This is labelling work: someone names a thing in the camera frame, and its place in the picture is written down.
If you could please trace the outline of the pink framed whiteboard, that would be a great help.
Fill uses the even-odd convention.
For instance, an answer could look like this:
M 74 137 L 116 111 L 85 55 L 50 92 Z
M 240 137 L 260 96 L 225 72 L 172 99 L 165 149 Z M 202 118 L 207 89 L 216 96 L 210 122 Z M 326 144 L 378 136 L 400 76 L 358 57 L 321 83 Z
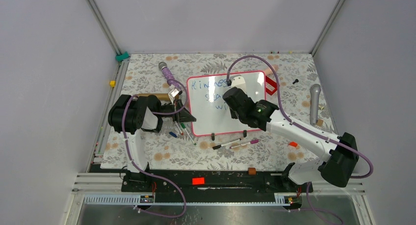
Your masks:
M 234 80 L 235 76 L 245 81 L 245 90 L 253 101 L 266 99 L 266 76 L 263 71 L 231 73 L 230 79 Z M 226 74 L 216 74 L 193 76 L 187 80 L 190 113 L 196 118 L 191 124 L 195 136 L 259 130 L 232 118 L 229 107 L 223 100 L 223 94 L 229 89 L 226 78 Z

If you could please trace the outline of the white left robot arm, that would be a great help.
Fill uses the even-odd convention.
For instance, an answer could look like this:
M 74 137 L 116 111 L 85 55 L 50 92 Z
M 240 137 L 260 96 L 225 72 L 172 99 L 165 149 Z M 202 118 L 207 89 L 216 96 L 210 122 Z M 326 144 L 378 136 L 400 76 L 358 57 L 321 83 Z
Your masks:
M 163 104 L 166 99 L 156 94 L 121 95 L 108 113 L 108 124 L 121 134 L 128 159 L 127 170 L 134 175 L 133 184 L 140 191 L 152 186 L 142 133 L 159 133 L 164 118 L 171 118 L 176 124 L 196 121 L 181 99 L 174 98 L 173 102 Z

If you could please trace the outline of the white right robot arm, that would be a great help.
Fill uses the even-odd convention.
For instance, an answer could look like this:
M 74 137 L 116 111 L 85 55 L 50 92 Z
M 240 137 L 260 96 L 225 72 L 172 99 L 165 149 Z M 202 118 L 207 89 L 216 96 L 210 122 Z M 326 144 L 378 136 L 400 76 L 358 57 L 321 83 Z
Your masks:
M 223 100 L 233 119 L 252 128 L 275 133 L 306 148 L 318 159 L 306 163 L 290 163 L 282 173 L 282 187 L 289 192 L 300 185 L 325 180 L 340 188 L 346 187 L 359 160 L 356 139 L 349 133 L 337 136 L 291 119 L 266 100 L 254 102 L 236 87 L 226 91 Z

